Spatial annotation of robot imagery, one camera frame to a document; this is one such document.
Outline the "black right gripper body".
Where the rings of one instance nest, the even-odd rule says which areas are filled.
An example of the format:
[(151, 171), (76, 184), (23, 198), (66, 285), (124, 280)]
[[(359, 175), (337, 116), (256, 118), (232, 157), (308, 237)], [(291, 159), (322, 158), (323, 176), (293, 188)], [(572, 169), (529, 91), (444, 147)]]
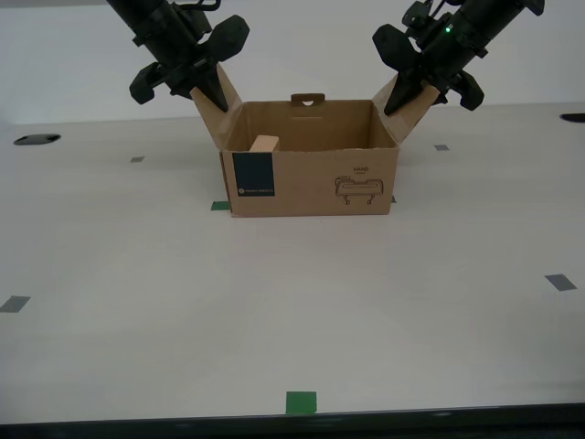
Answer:
[(410, 69), (410, 81), (424, 81), (437, 90), (480, 90), (465, 70), (474, 58), (486, 55), (487, 27), (482, 22), (422, 22), (410, 24), (410, 36), (420, 49)]

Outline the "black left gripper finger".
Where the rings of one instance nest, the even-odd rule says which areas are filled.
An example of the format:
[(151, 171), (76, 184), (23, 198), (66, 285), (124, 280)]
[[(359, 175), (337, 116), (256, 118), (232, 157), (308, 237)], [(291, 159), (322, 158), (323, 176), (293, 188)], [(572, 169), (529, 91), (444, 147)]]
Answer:
[(198, 46), (200, 57), (195, 63), (196, 87), (222, 112), (229, 109), (229, 104), (219, 81), (218, 64), (238, 55), (249, 33), (245, 19), (233, 15), (217, 24), (208, 39)]
[(170, 69), (154, 62), (141, 69), (132, 81), (129, 90), (138, 104), (146, 104), (154, 98), (154, 89), (165, 83)]

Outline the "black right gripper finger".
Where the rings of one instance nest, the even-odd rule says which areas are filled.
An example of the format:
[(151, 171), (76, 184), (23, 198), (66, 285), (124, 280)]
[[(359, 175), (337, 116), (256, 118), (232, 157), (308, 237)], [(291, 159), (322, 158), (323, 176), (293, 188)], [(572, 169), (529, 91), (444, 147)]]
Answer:
[(484, 101), (484, 91), (474, 76), (464, 70), (453, 75), (445, 82), (445, 87), (441, 89), (441, 93), (436, 99), (437, 104), (446, 104), (448, 102), (448, 91), (455, 91), (460, 95), (460, 105), (466, 110), (475, 110)]
[(398, 73), (384, 112), (393, 114), (422, 92), (420, 53), (406, 34), (390, 24), (381, 26), (372, 37), (384, 64)]

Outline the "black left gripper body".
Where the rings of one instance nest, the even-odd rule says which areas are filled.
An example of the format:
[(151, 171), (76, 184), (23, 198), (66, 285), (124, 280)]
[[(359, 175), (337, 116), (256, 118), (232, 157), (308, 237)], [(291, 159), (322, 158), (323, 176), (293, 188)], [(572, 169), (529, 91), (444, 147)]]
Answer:
[(198, 42), (211, 32), (205, 17), (148, 17), (134, 27), (134, 44), (144, 46), (155, 62), (170, 69), (163, 83), (173, 95), (188, 95), (196, 87)]

